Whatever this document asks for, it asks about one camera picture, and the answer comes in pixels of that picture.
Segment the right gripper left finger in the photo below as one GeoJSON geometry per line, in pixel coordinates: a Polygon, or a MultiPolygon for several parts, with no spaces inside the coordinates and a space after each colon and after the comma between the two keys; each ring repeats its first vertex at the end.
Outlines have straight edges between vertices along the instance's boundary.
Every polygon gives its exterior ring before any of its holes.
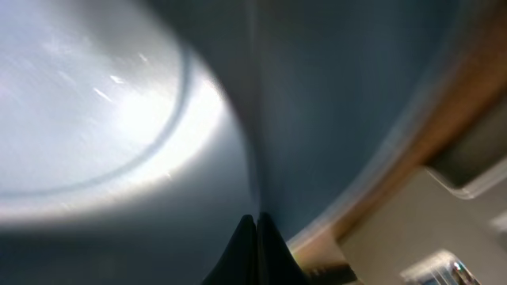
{"type": "Polygon", "coordinates": [[[252,215],[243,215],[215,267],[202,285],[255,285],[257,230],[252,215]]]}

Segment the blue plate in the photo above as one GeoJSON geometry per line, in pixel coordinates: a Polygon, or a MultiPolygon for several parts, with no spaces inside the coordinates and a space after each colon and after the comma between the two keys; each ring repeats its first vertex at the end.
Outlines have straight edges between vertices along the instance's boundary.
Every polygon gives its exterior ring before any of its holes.
{"type": "Polygon", "coordinates": [[[391,163],[467,1],[4,1],[1,281],[201,284],[391,163]]]}

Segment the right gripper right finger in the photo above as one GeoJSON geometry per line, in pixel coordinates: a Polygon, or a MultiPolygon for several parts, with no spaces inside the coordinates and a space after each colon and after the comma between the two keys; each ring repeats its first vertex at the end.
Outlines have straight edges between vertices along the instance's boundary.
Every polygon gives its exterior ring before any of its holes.
{"type": "Polygon", "coordinates": [[[308,285],[271,216],[262,212],[257,221],[257,258],[262,285],[308,285]]]}

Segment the grey dishwasher rack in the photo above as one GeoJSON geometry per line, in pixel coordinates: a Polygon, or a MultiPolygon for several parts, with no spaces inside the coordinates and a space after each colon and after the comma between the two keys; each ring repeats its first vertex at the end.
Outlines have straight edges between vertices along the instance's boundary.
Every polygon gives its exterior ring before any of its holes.
{"type": "Polygon", "coordinates": [[[366,284],[506,282],[506,100],[341,241],[366,284]]]}

